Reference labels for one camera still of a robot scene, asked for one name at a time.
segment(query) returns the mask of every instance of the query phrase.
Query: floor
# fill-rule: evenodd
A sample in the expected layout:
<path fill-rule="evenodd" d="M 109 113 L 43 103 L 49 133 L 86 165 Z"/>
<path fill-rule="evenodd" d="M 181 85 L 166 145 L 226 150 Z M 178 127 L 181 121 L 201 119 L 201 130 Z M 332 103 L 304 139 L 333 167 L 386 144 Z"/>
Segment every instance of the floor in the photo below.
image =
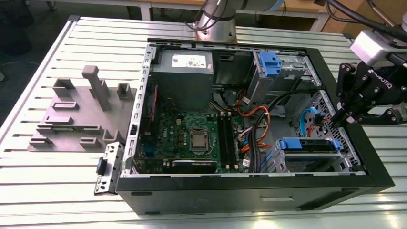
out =
<path fill-rule="evenodd" d="M 69 15 L 117 19 L 129 19 L 129 17 L 132 19 L 141 18 L 137 7 L 126 8 L 125 6 L 57 2 L 55 11 L 50 12 L 43 1 L 30 1 L 29 3 L 34 23 L 23 29 L 31 43 L 31 49 L 19 56 L 7 56 L 0 51 L 0 72 L 7 78 L 6 82 L 0 84 L 0 125 L 13 108 L 13 104 L 37 69 L 37 64 L 42 61 Z M 192 22 L 194 14 L 196 12 L 192 10 L 152 9 L 152 19 L 154 21 Z M 249 14 L 238 15 L 236 17 L 236 24 L 256 27 L 254 16 Z"/>

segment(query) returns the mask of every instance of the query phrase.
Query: green circuit board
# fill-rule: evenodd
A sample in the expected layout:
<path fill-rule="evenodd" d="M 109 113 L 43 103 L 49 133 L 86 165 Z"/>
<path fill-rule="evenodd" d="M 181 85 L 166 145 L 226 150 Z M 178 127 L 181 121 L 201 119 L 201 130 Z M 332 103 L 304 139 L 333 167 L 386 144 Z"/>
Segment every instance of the green circuit board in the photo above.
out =
<path fill-rule="evenodd" d="M 232 117 L 230 123 L 233 134 L 237 136 L 237 129 L 242 128 L 240 117 Z M 189 150 L 190 131 L 202 130 L 208 137 L 208 150 L 204 152 L 192 152 Z M 224 168 L 220 166 L 220 149 L 217 137 L 217 115 L 196 113 L 162 113 L 158 125 L 158 142 L 156 144 L 156 155 L 148 163 L 150 170 L 160 167 L 156 159 L 180 158 L 180 159 L 210 159 L 217 162 L 217 173 L 241 173 L 244 171 L 238 160 L 237 143 L 234 141 L 234 153 L 238 168 Z"/>

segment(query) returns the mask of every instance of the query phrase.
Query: side panel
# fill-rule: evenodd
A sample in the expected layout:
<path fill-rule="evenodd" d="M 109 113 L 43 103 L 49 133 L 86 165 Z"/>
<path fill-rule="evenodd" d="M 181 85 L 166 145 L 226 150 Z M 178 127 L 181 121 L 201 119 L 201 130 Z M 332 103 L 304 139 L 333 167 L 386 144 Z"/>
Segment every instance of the side panel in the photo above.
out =
<path fill-rule="evenodd" d="M 280 188 L 118 192 L 136 214 L 196 214 L 322 209 L 368 188 Z"/>

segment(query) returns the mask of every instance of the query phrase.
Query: metal worktable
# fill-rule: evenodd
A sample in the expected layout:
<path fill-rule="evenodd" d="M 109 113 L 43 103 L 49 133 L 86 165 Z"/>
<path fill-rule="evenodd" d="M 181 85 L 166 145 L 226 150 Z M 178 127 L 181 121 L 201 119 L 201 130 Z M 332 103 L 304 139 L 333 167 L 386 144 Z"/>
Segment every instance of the metal worktable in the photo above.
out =
<path fill-rule="evenodd" d="M 148 37 L 193 39 L 193 32 L 181 23 L 169 22 L 100 18 L 66 22 L 0 129 L 0 225 L 132 229 L 407 228 L 405 126 L 364 127 L 396 186 L 321 211 L 137 216 L 118 196 L 93 196 L 94 166 L 101 153 L 27 152 L 29 137 L 54 95 L 50 86 L 55 79 L 69 78 L 74 85 L 88 85 L 81 68 L 85 64 L 97 65 L 98 77 L 108 86 L 124 81 L 137 87 Z M 341 62 L 357 61 L 340 34 L 238 27 L 237 40 L 317 48 L 333 75 Z"/>

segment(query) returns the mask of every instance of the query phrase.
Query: metal cylinder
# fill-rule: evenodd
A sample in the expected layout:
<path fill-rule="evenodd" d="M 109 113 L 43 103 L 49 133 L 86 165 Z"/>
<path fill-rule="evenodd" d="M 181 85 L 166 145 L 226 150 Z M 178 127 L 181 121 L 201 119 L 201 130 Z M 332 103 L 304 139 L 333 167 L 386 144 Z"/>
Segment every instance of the metal cylinder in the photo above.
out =
<path fill-rule="evenodd" d="M 204 26 L 205 22 L 209 20 L 208 25 L 210 25 L 214 20 L 209 19 L 202 15 L 198 22 L 198 27 Z M 217 21 L 216 25 L 204 31 L 197 31 L 197 39 L 201 41 L 214 41 L 214 42 L 233 42 L 236 40 L 236 24 L 234 18 L 228 21 Z"/>
<path fill-rule="evenodd" d="M 384 14 L 384 12 L 377 8 L 377 7 L 372 7 L 372 10 L 374 12 L 374 14 L 377 15 L 377 17 L 384 21 L 384 23 L 393 27 L 394 23 L 393 21 L 389 19 L 389 17 L 386 17 L 386 15 Z"/>
<path fill-rule="evenodd" d="M 196 38 L 202 41 L 233 42 L 236 40 L 236 10 L 265 11 L 277 1 L 209 0 L 197 23 Z"/>

